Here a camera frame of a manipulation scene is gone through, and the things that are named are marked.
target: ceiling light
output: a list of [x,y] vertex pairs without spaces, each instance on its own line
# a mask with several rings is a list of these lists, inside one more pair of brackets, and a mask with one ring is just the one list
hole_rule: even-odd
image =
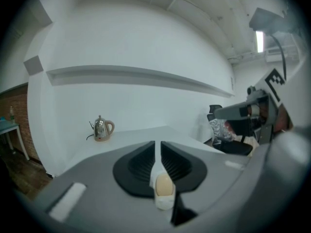
[[257,52],[263,52],[263,32],[256,31]]

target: stainless steel kettle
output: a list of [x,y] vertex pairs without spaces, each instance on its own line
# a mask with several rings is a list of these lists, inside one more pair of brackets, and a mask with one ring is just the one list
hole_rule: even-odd
[[95,141],[98,142],[108,140],[115,129],[115,124],[112,121],[103,119],[101,115],[95,120],[94,125],[91,122],[89,123],[94,130]]

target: black cable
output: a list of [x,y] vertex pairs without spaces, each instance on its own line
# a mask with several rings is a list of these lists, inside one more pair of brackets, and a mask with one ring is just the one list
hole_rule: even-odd
[[89,136],[86,138],[86,140],[87,140],[90,136],[92,136],[92,135],[94,135],[94,134],[89,135]]
[[274,39],[274,41],[276,42],[278,48],[281,51],[282,62],[283,62],[284,79],[286,80],[286,63],[285,63],[285,56],[284,56],[283,48],[282,48],[281,44],[279,43],[279,41],[273,35],[270,35],[270,36]]

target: wooden floor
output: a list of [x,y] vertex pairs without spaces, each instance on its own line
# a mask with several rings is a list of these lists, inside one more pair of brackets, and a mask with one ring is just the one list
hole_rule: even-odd
[[0,143],[0,156],[6,163],[16,188],[31,200],[52,181],[42,165],[32,160],[27,161],[19,151],[13,154],[13,151],[2,143]]

